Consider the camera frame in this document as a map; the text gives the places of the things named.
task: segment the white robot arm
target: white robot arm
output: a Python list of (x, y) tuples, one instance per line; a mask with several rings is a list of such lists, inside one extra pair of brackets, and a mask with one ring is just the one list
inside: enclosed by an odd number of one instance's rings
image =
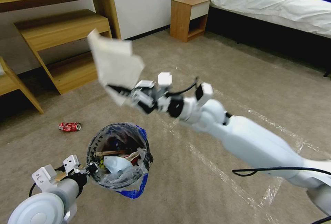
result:
[(140, 81), (132, 91), (109, 87), (132, 99), (144, 112), (154, 109), (168, 112), (197, 132), (205, 132), (219, 139), (226, 150), (253, 168), (233, 170), (236, 175), (249, 176), (257, 171), (283, 177), (290, 183), (306, 188), (311, 201), (325, 214), (331, 215), (331, 161), (310, 160), (299, 156), (279, 136), (243, 116), (230, 115), (223, 105), (212, 99), (210, 84), (196, 82), (195, 97), (183, 98), (182, 92), (171, 93), (172, 76), (158, 76), (159, 89), (152, 81)]

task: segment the red can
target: red can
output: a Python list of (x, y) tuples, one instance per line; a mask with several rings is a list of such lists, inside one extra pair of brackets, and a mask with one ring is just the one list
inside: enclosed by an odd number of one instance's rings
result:
[(62, 122), (59, 125), (59, 129), (65, 132), (75, 132), (75, 131), (79, 131), (81, 128), (82, 128), (82, 124), (80, 124), (79, 122), (71, 122), (71, 123)]

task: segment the wooden stool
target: wooden stool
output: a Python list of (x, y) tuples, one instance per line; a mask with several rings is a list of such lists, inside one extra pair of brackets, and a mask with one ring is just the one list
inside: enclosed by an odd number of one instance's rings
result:
[(108, 19), (88, 9), (15, 23), (16, 28), (60, 94), (97, 79), (90, 52), (46, 65), (38, 51), (69, 43), (97, 29), (111, 38)]
[(41, 109), (36, 98), (33, 96), (30, 90), (27, 89), (21, 79), (19, 79), (18, 76), (12, 71), (12, 69), (8, 67), (2, 57), (0, 57), (0, 64), (5, 72), (4, 75), (0, 75), (0, 96), (19, 89), (36, 107), (36, 109), (38, 109), (38, 111), (43, 114), (44, 111)]

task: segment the wooden nightstand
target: wooden nightstand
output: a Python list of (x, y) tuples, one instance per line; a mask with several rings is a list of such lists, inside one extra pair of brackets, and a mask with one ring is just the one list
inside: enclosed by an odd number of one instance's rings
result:
[(187, 42), (203, 35), (210, 0), (171, 0), (170, 35)]

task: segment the beige carpet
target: beige carpet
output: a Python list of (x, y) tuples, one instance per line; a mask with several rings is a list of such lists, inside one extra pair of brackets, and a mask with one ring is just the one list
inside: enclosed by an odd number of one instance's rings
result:
[[(166, 30), (135, 40), (133, 46), (146, 64), (141, 78), (156, 80), (159, 72), (169, 71), (178, 90), (199, 76), (213, 85), (214, 98), (230, 113), (268, 128), (304, 157), (330, 158), (331, 81), (321, 71), (212, 33), (182, 43)], [(77, 200), (72, 224), (311, 223), (325, 216), (304, 189), (263, 174), (235, 176), (231, 169), (248, 165), (220, 141), (168, 114), (119, 108), (97, 81), (60, 96), (42, 78), (25, 82), (44, 115), (19, 93), (1, 97), (6, 115), (0, 123), (0, 223), (28, 196), (34, 171), (46, 164), (58, 167), (70, 154), (84, 164), (91, 138), (121, 121), (147, 131), (154, 163), (145, 192), (130, 200), (90, 181)], [(18, 98), (25, 104), (22, 109), (11, 104)], [(79, 121), (82, 130), (64, 133), (58, 130), (63, 121)]]

